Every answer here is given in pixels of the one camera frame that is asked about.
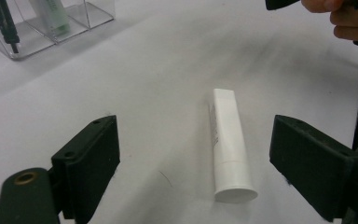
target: black tool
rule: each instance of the black tool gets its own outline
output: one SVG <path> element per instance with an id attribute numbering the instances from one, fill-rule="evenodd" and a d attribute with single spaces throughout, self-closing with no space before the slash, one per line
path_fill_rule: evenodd
<path id="1" fill-rule="evenodd" d="M 19 53 L 16 44 L 20 43 L 20 39 L 6 0 L 0 0 L 0 30 L 5 42 L 13 48 L 13 52 Z"/>
<path id="2" fill-rule="evenodd" d="M 9 177 L 0 195 L 0 224 L 88 223 L 120 163 L 116 116 L 96 119 L 52 158 L 52 168 Z"/>
<path id="3" fill-rule="evenodd" d="M 309 124 L 276 116 L 269 159 L 327 221 L 350 208 L 358 223 L 358 154 Z"/>

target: white cylindrical object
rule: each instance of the white cylindrical object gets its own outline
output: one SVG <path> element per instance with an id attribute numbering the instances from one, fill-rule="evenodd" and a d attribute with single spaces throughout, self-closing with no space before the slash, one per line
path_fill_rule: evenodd
<path id="1" fill-rule="evenodd" d="M 210 104 L 213 132 L 214 198 L 222 203 L 244 203 L 257 197 L 234 91 L 213 90 Z"/>

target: human hand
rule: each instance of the human hand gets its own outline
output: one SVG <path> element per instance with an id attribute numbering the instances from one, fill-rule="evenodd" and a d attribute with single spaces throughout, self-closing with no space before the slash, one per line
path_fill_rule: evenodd
<path id="1" fill-rule="evenodd" d="M 338 38 L 358 41 L 358 9 L 344 0 L 301 0 L 310 12 L 331 12 L 330 21 Z"/>

